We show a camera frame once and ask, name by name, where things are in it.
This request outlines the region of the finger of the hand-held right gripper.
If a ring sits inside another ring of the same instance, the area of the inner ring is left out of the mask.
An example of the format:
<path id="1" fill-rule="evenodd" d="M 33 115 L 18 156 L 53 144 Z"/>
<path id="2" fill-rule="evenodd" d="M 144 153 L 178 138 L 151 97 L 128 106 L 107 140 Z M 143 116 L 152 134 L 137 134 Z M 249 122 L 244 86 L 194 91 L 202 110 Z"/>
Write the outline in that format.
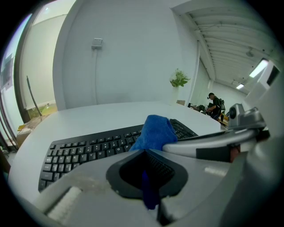
<path id="1" fill-rule="evenodd" d="M 162 150 L 184 157 L 232 163 L 241 153 L 249 151 L 257 142 L 270 137 L 267 129 L 227 130 L 182 139 L 163 146 Z"/>

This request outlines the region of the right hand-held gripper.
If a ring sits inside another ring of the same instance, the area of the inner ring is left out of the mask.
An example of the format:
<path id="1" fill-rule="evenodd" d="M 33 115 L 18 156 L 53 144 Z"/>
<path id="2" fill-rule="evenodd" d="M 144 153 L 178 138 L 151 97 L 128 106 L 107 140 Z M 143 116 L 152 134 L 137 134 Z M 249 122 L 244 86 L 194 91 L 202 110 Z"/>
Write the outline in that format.
<path id="1" fill-rule="evenodd" d="M 231 107 L 232 131 L 213 139 L 213 159 L 229 161 L 213 191 L 214 222 L 284 221 L 284 75 L 269 62 L 242 104 Z"/>

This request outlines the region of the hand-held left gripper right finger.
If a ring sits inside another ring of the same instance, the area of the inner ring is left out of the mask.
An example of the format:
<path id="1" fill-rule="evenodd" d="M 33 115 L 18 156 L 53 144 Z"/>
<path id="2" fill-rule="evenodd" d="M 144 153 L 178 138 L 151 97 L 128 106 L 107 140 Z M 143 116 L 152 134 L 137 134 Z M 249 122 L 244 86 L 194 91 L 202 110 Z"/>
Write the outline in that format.
<path id="1" fill-rule="evenodd" d="M 144 227 L 221 227 L 228 196 L 218 185 L 230 164 L 171 153 L 144 152 Z"/>

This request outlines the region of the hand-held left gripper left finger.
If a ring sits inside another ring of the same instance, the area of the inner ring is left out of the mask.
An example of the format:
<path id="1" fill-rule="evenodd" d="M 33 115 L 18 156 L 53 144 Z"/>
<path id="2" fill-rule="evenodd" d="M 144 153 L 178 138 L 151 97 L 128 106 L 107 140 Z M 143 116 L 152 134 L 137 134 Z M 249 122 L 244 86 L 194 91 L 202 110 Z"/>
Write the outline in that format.
<path id="1" fill-rule="evenodd" d="M 75 168 L 34 201 L 38 219 L 50 227 L 158 227 L 141 191 L 119 174 L 124 163 L 140 154 L 121 153 Z"/>

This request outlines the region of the blue cloth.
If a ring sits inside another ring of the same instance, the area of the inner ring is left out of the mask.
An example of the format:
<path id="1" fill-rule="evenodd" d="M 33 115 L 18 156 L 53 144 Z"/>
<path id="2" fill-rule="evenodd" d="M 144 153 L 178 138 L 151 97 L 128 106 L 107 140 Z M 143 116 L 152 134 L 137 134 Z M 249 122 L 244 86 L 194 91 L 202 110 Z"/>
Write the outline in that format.
<path id="1" fill-rule="evenodd" d="M 175 130 L 168 118 L 149 115 L 143 125 L 141 135 L 131 146 L 130 151 L 140 149 L 156 149 L 161 151 L 165 144 L 174 143 L 177 140 Z M 143 202 L 147 209 L 154 210 L 160 201 L 158 191 L 151 186 L 146 170 L 142 171 L 141 180 Z"/>

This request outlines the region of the black keyboard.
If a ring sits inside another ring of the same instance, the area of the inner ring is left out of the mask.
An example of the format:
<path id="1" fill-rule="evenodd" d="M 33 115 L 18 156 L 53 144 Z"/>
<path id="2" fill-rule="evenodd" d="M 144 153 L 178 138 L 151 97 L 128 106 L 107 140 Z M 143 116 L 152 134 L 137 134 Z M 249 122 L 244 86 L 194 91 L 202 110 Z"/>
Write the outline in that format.
<path id="1" fill-rule="evenodd" d="M 136 125 L 52 142 L 39 176 L 39 192 L 84 163 L 128 152 L 142 128 Z"/>

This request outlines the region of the large ceiling light panel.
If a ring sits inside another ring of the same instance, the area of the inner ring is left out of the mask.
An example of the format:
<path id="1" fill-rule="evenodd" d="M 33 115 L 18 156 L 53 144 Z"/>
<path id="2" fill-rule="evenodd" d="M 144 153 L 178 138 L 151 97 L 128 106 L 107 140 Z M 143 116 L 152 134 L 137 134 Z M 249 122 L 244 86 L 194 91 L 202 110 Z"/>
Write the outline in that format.
<path id="1" fill-rule="evenodd" d="M 266 68 L 268 61 L 266 59 L 262 59 L 259 64 L 253 69 L 253 71 L 249 74 L 249 77 L 256 77 L 262 70 Z"/>

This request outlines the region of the white vase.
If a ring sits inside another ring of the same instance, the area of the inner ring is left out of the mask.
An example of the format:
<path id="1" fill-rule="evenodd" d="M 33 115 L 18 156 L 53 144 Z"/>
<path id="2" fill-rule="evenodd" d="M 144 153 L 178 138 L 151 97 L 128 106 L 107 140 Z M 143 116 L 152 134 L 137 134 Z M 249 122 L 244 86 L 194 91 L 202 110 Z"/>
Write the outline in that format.
<path id="1" fill-rule="evenodd" d="M 179 87 L 178 86 L 172 87 L 171 105 L 174 105 L 177 103 L 178 94 L 179 94 Z"/>

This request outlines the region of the green plant with white flowers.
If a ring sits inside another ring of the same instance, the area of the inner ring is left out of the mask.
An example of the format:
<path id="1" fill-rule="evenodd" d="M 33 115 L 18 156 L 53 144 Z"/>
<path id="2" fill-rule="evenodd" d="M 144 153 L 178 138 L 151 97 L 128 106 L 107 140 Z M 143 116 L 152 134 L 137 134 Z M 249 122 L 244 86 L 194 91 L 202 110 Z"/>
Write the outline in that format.
<path id="1" fill-rule="evenodd" d="M 180 69 L 176 69 L 170 77 L 170 84 L 172 87 L 184 87 L 190 78 Z"/>

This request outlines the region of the dark wooden stick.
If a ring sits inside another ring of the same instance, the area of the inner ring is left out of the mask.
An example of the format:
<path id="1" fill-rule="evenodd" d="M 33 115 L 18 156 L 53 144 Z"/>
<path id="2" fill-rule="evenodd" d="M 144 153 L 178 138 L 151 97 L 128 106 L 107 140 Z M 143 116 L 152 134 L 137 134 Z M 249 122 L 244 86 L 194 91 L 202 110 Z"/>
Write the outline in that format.
<path id="1" fill-rule="evenodd" d="M 37 110 L 39 116 L 42 116 L 42 113 L 41 113 L 41 111 L 39 110 L 39 108 L 38 108 L 38 106 L 37 106 L 37 103 L 36 103 L 36 101 L 35 101 L 35 99 L 34 99 L 34 96 L 33 96 L 33 93 L 32 93 L 32 89 L 31 89 L 31 85 L 30 85 L 28 76 L 26 76 L 26 80 L 27 80 L 28 89 L 29 89 L 29 92 L 30 92 L 30 96 L 31 96 L 31 98 L 32 98 L 32 101 L 33 101 L 33 103 L 34 103 L 34 106 L 35 106 L 35 108 L 36 108 L 36 110 Z"/>

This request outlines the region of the white wall conduit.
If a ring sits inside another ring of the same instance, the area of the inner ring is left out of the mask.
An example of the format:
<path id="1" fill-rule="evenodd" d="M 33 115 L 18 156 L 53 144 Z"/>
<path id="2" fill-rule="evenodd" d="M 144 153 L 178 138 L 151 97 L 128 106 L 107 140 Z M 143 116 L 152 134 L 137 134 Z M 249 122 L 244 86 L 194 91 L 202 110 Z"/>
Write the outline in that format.
<path id="1" fill-rule="evenodd" d="M 94 95 L 95 95 L 95 104 L 98 104 L 98 100 L 97 100 L 97 56 L 98 56 L 98 49 L 95 48 L 94 49 L 94 59 L 95 59 L 95 63 L 94 63 L 94 87 L 95 87 L 95 91 L 94 91 Z"/>

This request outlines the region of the grey wall junction box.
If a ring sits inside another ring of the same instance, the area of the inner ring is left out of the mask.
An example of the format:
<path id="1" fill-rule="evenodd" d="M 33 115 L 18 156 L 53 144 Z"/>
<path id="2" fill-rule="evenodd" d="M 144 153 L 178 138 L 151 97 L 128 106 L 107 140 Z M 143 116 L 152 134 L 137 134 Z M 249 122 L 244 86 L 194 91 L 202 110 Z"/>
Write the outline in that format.
<path id="1" fill-rule="evenodd" d="M 103 40 L 101 38 L 94 38 L 91 44 L 91 48 L 94 49 L 100 49 L 102 48 Z"/>

